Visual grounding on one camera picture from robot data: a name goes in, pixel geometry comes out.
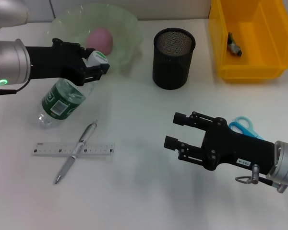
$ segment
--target scissors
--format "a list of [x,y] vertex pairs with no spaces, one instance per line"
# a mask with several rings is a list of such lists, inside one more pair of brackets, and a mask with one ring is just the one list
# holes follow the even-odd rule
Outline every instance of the scissors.
[[[245,127],[242,123],[240,123],[239,121],[246,121],[248,123],[248,127]],[[242,134],[253,137],[253,138],[258,138],[263,140],[263,138],[261,136],[259,136],[253,129],[253,123],[251,122],[250,119],[248,119],[247,117],[244,116],[238,116],[235,118],[235,120],[233,122],[231,122],[228,126],[230,129],[232,127],[236,127],[237,129],[239,129]]]

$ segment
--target white table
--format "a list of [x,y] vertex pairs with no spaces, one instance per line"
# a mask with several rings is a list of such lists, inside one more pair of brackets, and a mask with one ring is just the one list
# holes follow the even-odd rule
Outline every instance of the white table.
[[[163,148],[166,135],[200,146],[204,132],[172,123],[197,111],[227,121],[244,115],[264,139],[288,142],[288,71],[262,85],[218,80],[207,20],[140,22],[142,51],[133,66],[102,77],[60,127],[42,130],[36,106],[55,83],[33,80],[0,96],[0,230],[288,230],[288,190],[237,183],[250,171],[220,165],[213,172],[179,161]],[[49,23],[2,29],[0,40],[42,46]],[[153,38],[180,27],[196,39],[188,82],[166,91],[152,81]],[[92,142],[115,142],[112,161],[78,159],[54,186],[65,159],[32,157],[34,143],[75,142],[98,118]]]

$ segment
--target pen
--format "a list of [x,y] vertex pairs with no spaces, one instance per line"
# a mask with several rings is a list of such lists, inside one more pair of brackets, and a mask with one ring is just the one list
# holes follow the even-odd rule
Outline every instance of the pen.
[[71,168],[72,164],[75,162],[77,156],[81,152],[83,146],[86,144],[86,142],[89,140],[90,136],[93,134],[94,130],[97,127],[97,120],[95,120],[92,124],[90,124],[80,137],[76,147],[72,151],[72,155],[67,158],[66,162],[63,164],[62,168],[57,174],[57,177],[54,181],[54,184],[57,184],[60,180],[63,179],[63,177],[66,175],[68,170]]

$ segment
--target pink ball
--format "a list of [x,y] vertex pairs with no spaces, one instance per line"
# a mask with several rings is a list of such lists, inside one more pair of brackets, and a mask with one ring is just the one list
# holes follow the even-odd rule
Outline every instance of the pink ball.
[[86,48],[94,48],[107,55],[111,53],[113,48],[113,36],[107,29],[97,28],[89,34],[86,40]]

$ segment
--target clear plastic bowl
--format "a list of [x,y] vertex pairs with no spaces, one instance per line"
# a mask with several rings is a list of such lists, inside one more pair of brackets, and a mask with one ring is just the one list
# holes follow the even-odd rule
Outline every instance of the clear plastic bowl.
[[64,12],[51,23],[47,45],[59,38],[85,47],[89,33],[98,27],[106,28],[113,36],[113,50],[107,55],[110,69],[128,64],[143,38],[136,16],[114,5],[89,3]]

